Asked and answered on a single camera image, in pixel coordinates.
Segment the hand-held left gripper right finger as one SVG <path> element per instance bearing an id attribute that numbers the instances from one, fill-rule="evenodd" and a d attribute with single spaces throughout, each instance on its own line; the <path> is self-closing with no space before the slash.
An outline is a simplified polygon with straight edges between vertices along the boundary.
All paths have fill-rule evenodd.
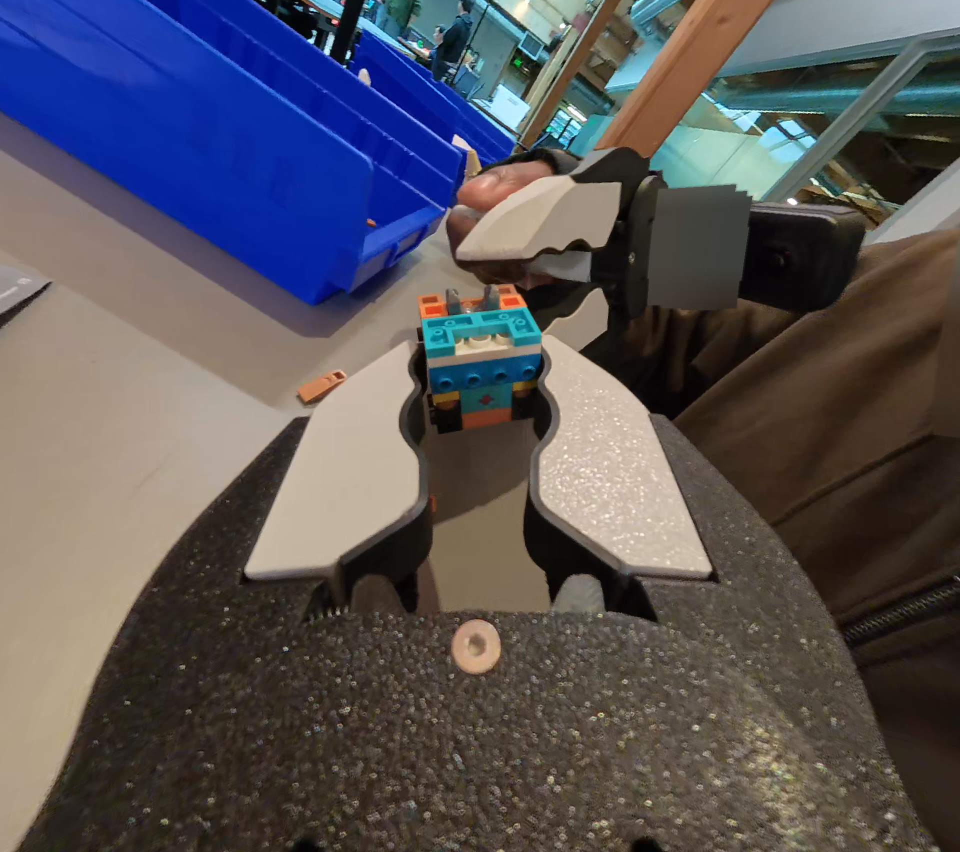
<path id="1" fill-rule="evenodd" d="M 542 354 L 548 423 L 531 459 L 534 511 L 620 574 L 708 579 L 714 567 L 645 405 L 555 335 Z"/>

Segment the multicoloured toy brick model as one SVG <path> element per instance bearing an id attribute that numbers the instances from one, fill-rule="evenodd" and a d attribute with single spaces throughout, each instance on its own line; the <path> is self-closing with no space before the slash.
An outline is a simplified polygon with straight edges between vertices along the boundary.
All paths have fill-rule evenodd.
<path id="1" fill-rule="evenodd" d="M 438 434 L 533 416 L 543 334 L 514 284 L 489 284 L 477 297 L 449 288 L 420 295 L 416 304 L 426 403 Z"/>

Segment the person's right hand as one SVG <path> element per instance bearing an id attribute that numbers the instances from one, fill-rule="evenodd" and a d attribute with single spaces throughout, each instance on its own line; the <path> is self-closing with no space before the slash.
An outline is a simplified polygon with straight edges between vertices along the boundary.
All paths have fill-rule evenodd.
<path id="1" fill-rule="evenodd" d="M 537 148 L 485 166 L 459 189 L 456 202 L 445 221 L 450 255 L 460 270 L 483 284 L 513 284 L 524 291 L 558 284 L 562 279 L 536 271 L 532 264 L 507 261 L 461 263 L 458 249 L 478 222 L 501 201 L 541 178 L 568 174 L 579 164 L 570 153 Z"/>

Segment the person's right forearm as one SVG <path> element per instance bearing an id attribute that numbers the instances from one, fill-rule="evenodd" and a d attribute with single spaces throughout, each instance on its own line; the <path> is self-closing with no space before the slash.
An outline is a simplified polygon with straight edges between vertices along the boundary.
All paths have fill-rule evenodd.
<path id="1" fill-rule="evenodd" d="M 601 339 L 599 365 L 688 438 L 851 424 L 934 395 L 958 230 L 869 245 L 839 299 L 800 314 L 739 301 L 647 307 Z"/>

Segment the blue plastic bin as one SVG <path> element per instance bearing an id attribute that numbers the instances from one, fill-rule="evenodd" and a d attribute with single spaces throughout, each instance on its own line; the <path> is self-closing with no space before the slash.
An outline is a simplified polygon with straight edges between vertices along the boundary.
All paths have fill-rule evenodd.
<path id="1" fill-rule="evenodd" d="M 448 210 L 148 0 L 1 0 L 1 73 L 5 115 L 310 305 Z"/>
<path id="2" fill-rule="evenodd" d="M 355 74 L 365 70 L 373 90 L 440 138 L 452 141 L 454 136 L 460 137 L 477 153 L 483 166 L 513 153 L 515 141 L 511 135 L 377 34 L 358 34 L 349 69 Z"/>
<path id="3" fill-rule="evenodd" d="M 466 153 L 367 86 L 255 0 L 147 0 L 443 209 Z"/>

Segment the wooden post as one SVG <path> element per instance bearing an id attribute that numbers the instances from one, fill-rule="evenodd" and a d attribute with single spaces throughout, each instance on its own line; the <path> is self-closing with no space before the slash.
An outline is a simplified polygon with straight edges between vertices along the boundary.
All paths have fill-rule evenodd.
<path id="1" fill-rule="evenodd" d="M 606 30 L 623 0 L 590 0 L 589 18 L 582 26 L 573 24 L 571 33 L 561 42 L 555 58 L 537 79 L 534 107 L 522 123 L 519 144 L 530 148 L 549 125 L 561 99 L 589 58 L 597 39 Z"/>

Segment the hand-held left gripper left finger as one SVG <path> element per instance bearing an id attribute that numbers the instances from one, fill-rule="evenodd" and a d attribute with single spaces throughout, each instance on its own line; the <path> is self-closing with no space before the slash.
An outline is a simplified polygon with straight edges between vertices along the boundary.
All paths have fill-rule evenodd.
<path id="1" fill-rule="evenodd" d="M 344 571 L 426 503 L 423 456 L 402 430 L 422 391 L 417 348 L 399 343 L 314 409 L 246 560 L 248 580 Z"/>

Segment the brown jacket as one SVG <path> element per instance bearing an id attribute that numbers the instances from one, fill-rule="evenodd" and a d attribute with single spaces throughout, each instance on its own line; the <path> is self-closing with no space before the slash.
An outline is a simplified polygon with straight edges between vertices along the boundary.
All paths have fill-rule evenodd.
<path id="1" fill-rule="evenodd" d="M 958 440 L 934 434 L 930 407 L 686 437 L 779 534 L 852 639 L 906 790 L 937 845 L 958 850 L 958 607 L 909 609 L 958 575 Z"/>

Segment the grey desk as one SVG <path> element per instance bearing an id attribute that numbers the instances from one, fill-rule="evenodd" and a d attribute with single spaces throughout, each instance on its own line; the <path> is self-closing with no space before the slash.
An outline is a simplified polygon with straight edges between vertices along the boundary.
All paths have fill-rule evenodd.
<path id="1" fill-rule="evenodd" d="M 2 850 L 182 534 L 304 412 L 316 376 L 409 335 L 419 294 L 482 287 L 439 231 L 306 306 L 2 116 L 2 264 L 52 281 L 2 327 Z"/>

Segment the wooden beam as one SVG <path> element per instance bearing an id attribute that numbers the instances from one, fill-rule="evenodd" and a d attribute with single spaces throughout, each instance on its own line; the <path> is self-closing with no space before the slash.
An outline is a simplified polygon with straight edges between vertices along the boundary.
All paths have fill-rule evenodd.
<path id="1" fill-rule="evenodd" d="M 596 147 L 651 158 L 773 1 L 695 0 Z"/>

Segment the tan slope toy brick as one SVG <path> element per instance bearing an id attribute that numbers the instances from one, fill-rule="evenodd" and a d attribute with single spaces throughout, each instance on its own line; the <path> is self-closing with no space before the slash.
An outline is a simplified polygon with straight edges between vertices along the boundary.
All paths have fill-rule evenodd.
<path id="1" fill-rule="evenodd" d="M 348 379 L 343 370 L 332 370 L 311 378 L 296 390 L 296 398 L 305 407 L 316 405 Z"/>

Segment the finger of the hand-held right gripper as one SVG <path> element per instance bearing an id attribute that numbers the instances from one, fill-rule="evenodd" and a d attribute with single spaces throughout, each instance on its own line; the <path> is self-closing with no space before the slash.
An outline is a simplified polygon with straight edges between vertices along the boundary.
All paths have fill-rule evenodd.
<path id="1" fill-rule="evenodd" d="M 611 237 L 620 203 L 617 182 L 541 178 L 481 216 L 454 258 L 496 280 L 587 283 L 594 252 Z"/>
<path id="2" fill-rule="evenodd" d="M 543 348 L 561 344 L 583 354 L 606 335 L 610 307 L 601 287 L 590 283 L 554 283 L 541 288 L 539 294 Z"/>

